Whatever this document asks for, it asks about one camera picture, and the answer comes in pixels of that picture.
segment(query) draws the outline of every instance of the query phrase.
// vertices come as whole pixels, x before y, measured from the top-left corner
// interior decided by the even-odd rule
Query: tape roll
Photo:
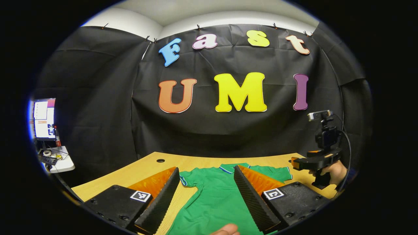
[[[51,150],[45,150],[45,151],[43,152],[43,155],[44,155],[45,157],[49,157],[49,156],[51,156]]]

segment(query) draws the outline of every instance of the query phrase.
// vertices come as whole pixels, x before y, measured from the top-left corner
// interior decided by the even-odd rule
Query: shirt collar
[[[226,172],[228,174],[232,174],[232,173],[234,173],[234,167],[236,165],[241,165],[241,166],[247,167],[247,168],[251,167],[248,163],[235,163],[235,164],[221,164],[219,169],[223,170],[224,172]]]

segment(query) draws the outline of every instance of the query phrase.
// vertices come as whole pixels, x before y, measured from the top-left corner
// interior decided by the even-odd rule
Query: hand
[[[218,231],[211,233],[210,235],[240,235],[240,233],[238,232],[237,225],[227,224]]]
[[[345,175],[347,174],[347,168],[342,164],[340,160],[338,160],[336,163],[324,167],[321,172],[321,176],[328,173],[331,175],[331,180],[329,181],[329,184],[335,184],[338,185],[341,183],[341,181],[344,179]],[[315,170],[310,170],[310,174],[313,174],[314,177],[316,177]]]

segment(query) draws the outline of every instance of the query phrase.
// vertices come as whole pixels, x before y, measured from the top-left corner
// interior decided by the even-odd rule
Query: blue letter
[[[164,59],[166,60],[164,63],[165,67],[169,66],[180,57],[179,55],[174,54],[174,52],[178,53],[180,51],[180,47],[176,44],[180,42],[181,39],[176,38],[158,51],[159,53],[163,54]]]

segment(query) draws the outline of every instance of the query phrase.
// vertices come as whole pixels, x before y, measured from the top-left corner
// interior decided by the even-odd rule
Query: bottle
[[[59,140],[59,134],[58,134],[58,130],[57,130],[56,126],[54,126],[54,129],[55,129],[55,144],[56,144],[56,147],[57,147],[57,149],[62,149],[61,140]]]

